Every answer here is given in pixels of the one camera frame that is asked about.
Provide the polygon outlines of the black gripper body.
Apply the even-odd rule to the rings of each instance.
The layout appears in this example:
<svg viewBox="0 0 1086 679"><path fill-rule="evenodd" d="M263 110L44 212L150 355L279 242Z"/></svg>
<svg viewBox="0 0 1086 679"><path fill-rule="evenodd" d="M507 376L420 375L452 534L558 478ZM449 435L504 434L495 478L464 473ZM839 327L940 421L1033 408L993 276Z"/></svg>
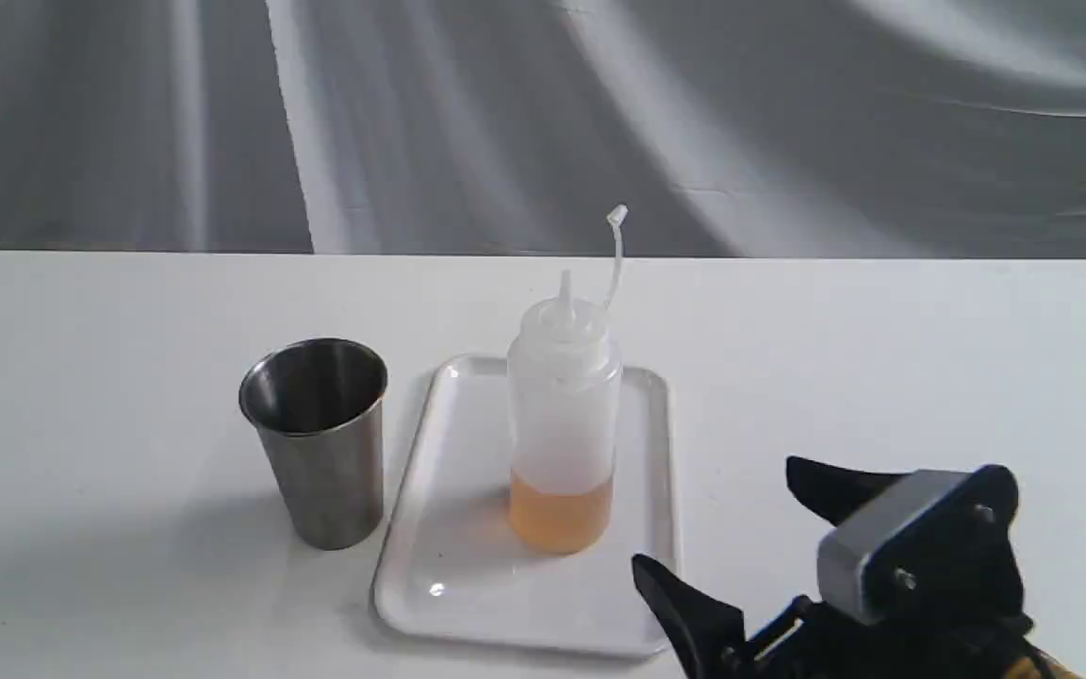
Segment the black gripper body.
<svg viewBox="0 0 1086 679"><path fill-rule="evenodd" d="M811 598L721 652L724 678L1077 678L1027 638L1030 615L914 607L864 626Z"/></svg>

